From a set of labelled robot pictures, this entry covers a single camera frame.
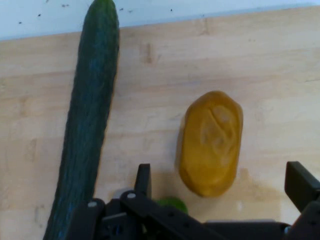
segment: wood grain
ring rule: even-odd
[[[121,29],[117,82],[96,196],[108,201],[151,163],[154,198],[216,219],[298,216],[287,161],[320,178],[320,8]],[[0,238],[41,239],[54,199],[79,33],[0,42]],[[175,168],[188,106],[221,90],[244,113],[237,178],[200,198]]]

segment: green cucumber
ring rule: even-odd
[[[65,239],[73,209],[93,197],[118,51],[115,4],[112,0],[94,0],[80,37],[59,178],[44,240]]]

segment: butcher block surface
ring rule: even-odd
[[[122,28],[95,196],[108,202],[151,164],[152,197],[185,201],[199,221],[299,212],[287,161],[320,178],[320,7]],[[0,239],[42,239],[56,189],[80,33],[0,42]],[[209,91],[243,109],[237,177],[216,198],[177,171],[188,106]]]

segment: yellow object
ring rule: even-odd
[[[215,197],[232,185],[242,128],[242,108],[224,92],[208,92],[188,108],[179,172],[191,191]]]

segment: wooden table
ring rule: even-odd
[[[121,29],[120,60],[96,196],[108,201],[151,163],[153,197],[191,216],[299,215],[287,161],[320,178],[320,8]],[[79,33],[0,42],[0,238],[41,239],[54,198]],[[244,112],[237,178],[221,197],[182,183],[176,143],[188,106],[222,90]]]

